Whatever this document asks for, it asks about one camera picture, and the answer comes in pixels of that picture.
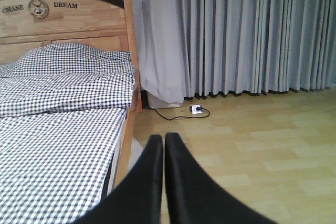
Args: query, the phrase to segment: checkered bedsheet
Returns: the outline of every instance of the checkered bedsheet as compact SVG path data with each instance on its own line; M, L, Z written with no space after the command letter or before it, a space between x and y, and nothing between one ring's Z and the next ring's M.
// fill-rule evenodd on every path
M0 223L69 223L99 202L133 86L129 52L80 44L0 66Z
M126 109L0 119L0 223L69 223L96 205Z

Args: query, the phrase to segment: circular emblem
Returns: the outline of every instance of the circular emblem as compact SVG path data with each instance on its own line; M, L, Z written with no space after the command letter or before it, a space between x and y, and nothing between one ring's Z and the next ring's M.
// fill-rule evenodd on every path
M28 4L29 12L35 18L44 18L49 13L49 6L43 0L31 0Z

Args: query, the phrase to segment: wooden bed frame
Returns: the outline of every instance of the wooden bed frame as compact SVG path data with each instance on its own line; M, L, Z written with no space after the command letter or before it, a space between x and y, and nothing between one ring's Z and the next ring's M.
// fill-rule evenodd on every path
M0 0L0 9L0 64L55 42L131 52L136 82L122 132L117 185L128 172L135 114L142 110L132 0Z

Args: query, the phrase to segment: light wood laminate floor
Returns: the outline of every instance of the light wood laminate floor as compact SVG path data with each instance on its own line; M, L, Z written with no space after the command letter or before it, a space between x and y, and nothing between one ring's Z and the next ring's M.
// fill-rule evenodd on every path
M191 115L191 104L211 116L166 121L144 110L134 137L145 145L150 134L178 132L216 182L279 223L336 223L336 88L194 98L160 112ZM162 223L168 222L164 194Z

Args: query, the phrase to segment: pillow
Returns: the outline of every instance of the pillow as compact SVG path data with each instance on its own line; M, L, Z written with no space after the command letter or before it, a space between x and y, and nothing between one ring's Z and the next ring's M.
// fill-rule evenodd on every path
M0 77L132 72L130 58L130 52L101 51L77 43L55 43L30 50L17 61L0 66Z

